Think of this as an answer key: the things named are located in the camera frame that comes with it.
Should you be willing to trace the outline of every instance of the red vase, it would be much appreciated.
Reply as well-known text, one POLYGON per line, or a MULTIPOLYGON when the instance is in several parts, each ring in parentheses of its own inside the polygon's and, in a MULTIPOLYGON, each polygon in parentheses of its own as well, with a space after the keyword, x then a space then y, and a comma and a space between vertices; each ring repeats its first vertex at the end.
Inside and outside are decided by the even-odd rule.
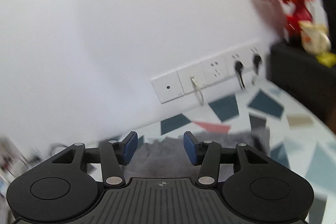
POLYGON ((311 13, 308 11, 305 1, 300 0, 295 4, 294 13, 292 16, 287 16, 287 24, 285 29, 287 31, 286 39, 292 46, 301 46, 301 28, 299 21, 313 21, 311 13))

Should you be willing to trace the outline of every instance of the electrical outlet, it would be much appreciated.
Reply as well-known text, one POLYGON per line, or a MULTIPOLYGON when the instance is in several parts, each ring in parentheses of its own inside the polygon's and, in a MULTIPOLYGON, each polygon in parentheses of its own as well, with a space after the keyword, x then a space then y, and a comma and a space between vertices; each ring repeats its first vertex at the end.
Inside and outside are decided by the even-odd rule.
POLYGON ((202 63, 197 63, 177 70, 184 94, 195 92, 197 89, 191 82, 190 77, 194 76, 200 89, 206 88, 207 80, 204 75, 202 63))
POLYGON ((152 84, 161 103, 165 103, 184 95, 176 71, 153 79, 152 84))
POLYGON ((202 66, 208 85, 223 81, 228 77, 224 55, 204 60, 202 66))
POLYGON ((235 65, 237 61, 242 62, 244 69, 248 68, 248 59, 250 57, 246 47, 236 48, 224 54, 229 76, 236 75, 235 65))
POLYGON ((259 54, 262 62, 265 62, 265 45, 262 42, 255 42, 255 43, 251 43, 248 44, 246 46, 246 53, 248 55, 247 59, 246 59, 246 67, 247 68, 253 68, 254 64, 253 64, 253 58, 255 54, 259 54))

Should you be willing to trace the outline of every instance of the round pad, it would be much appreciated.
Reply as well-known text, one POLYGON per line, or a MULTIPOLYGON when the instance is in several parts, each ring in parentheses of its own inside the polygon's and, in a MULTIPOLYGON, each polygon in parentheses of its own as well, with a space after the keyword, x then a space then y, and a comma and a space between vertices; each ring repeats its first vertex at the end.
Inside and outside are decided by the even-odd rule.
POLYGON ((286 182, 274 178, 258 179, 251 184, 251 189, 256 196, 267 200, 285 198, 291 190, 286 182))
POLYGON ((35 197, 46 200, 61 198, 66 195, 69 190, 70 184, 60 178, 40 179, 30 188, 31 193, 35 197))
POLYGON ((225 202, 259 223, 305 219, 314 199, 310 184, 280 164, 247 164, 223 184, 225 202))

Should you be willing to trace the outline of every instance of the black gripper base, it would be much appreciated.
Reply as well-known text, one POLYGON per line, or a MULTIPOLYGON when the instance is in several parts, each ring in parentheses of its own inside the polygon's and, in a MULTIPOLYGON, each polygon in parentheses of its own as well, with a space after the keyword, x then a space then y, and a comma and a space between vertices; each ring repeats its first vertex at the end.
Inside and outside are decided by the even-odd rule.
MULTIPOLYGON (((69 224, 251 224, 225 207, 217 192, 182 179, 141 179, 108 189, 86 215, 69 224)), ((19 220, 17 224, 29 224, 19 220)))

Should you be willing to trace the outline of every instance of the crosshair marking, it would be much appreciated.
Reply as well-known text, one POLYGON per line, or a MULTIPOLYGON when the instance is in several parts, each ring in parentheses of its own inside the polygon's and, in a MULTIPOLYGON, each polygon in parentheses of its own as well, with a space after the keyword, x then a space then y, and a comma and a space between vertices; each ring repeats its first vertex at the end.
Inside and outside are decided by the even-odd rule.
POLYGON ((159 182, 159 183, 157 183, 157 184, 160 185, 161 187, 164 187, 164 186, 166 186, 166 185, 169 184, 169 183, 164 182, 164 181, 161 181, 161 182, 159 182))

